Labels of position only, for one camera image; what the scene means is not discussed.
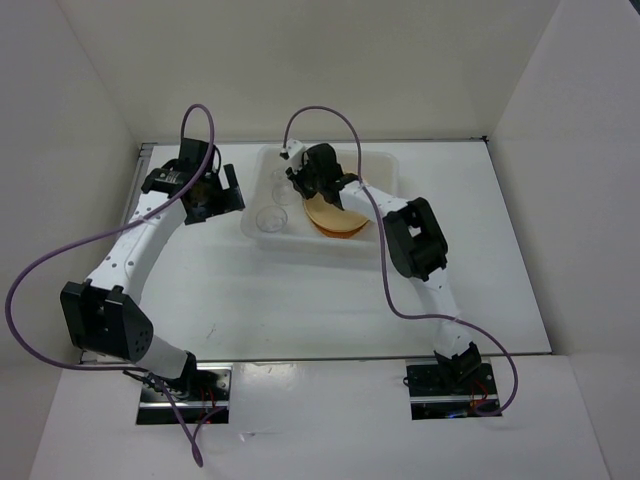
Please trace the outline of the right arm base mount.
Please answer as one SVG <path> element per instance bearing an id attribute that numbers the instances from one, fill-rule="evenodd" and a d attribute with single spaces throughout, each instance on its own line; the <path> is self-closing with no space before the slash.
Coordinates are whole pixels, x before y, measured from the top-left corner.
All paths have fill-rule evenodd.
<path id="1" fill-rule="evenodd" d="M 477 409 L 492 412 L 501 407 L 489 362 L 456 386 L 447 386 L 435 360 L 409 361 L 403 384 L 414 421 L 477 418 Z"/>

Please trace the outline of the round tan plate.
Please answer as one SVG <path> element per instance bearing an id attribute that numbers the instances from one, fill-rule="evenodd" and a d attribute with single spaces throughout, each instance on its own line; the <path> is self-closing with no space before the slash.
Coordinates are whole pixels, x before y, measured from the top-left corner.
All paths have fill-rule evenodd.
<path id="1" fill-rule="evenodd" d="M 361 214 L 339 210 L 333 205 L 327 204 L 321 194 L 316 194 L 311 199 L 305 199 L 303 208 L 311 222 L 314 221 L 333 230 L 350 230 L 369 221 Z"/>

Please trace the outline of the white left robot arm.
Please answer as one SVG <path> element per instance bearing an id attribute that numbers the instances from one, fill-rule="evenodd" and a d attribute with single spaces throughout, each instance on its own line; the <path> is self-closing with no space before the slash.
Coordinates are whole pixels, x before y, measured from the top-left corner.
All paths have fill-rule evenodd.
<path id="1" fill-rule="evenodd" d="M 176 399 L 211 385 L 214 376 L 198 369 L 193 353 L 161 339 L 139 303 L 161 251 L 180 226 L 244 207 L 235 170 L 222 164 L 218 148 L 183 139 L 177 157 L 146 176 L 132 228 L 83 282 L 69 282 L 61 291 L 72 344 L 150 372 Z"/>

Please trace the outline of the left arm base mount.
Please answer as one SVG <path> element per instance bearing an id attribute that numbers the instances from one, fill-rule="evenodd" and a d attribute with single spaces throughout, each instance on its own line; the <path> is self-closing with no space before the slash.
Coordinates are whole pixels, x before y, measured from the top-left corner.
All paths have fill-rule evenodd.
<path id="1" fill-rule="evenodd" d="M 233 367 L 231 363 L 200 363 L 198 371 L 205 377 L 201 386 L 189 393 L 180 392 L 166 386 L 184 422 L 196 426 L 204 424 L 227 424 L 229 422 L 230 392 Z M 141 384 L 136 424 L 175 425 L 178 424 L 170 401 L 164 391 L 147 375 L 124 372 L 129 378 Z"/>

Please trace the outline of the clear glass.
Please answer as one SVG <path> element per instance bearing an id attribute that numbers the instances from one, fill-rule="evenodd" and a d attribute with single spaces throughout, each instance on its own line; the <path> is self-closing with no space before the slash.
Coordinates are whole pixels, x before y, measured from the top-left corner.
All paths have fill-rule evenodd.
<path id="1" fill-rule="evenodd" d="M 284 168 L 274 170 L 270 179 L 272 180 L 272 199 L 279 206 L 290 205 L 295 200 L 295 190 L 286 176 Z"/>
<path id="2" fill-rule="evenodd" d="M 282 231 L 287 223 L 287 212 L 278 205 L 269 205 L 260 209 L 255 218 L 257 228 L 269 234 Z"/>

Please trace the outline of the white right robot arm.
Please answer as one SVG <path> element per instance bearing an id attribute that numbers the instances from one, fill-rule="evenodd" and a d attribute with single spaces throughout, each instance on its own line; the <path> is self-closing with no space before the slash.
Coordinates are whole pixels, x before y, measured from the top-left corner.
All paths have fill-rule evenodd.
<path id="1" fill-rule="evenodd" d="M 463 391 L 481 365 L 471 335 L 458 322 L 458 309 L 446 267 L 448 244 L 435 214 L 422 197 L 406 200 L 371 186 L 358 173 L 343 170 L 335 149 L 327 144 L 306 147 L 288 140 L 279 156 L 288 162 L 286 176 L 305 199 L 321 197 L 341 211 L 353 212 L 379 228 L 381 259 L 390 260 L 407 279 L 425 284 L 438 322 L 433 339 L 438 381 L 450 393 Z"/>

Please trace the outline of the woven bamboo fan-shaped plate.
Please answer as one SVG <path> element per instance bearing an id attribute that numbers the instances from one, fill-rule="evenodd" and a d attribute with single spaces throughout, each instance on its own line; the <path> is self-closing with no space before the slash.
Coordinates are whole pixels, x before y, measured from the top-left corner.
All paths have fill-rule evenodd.
<path id="1" fill-rule="evenodd" d="M 333 230 L 323 227 L 322 225 L 312 221 L 311 225 L 322 235 L 334 239 L 350 239 L 365 229 L 370 224 L 369 221 L 350 230 Z"/>

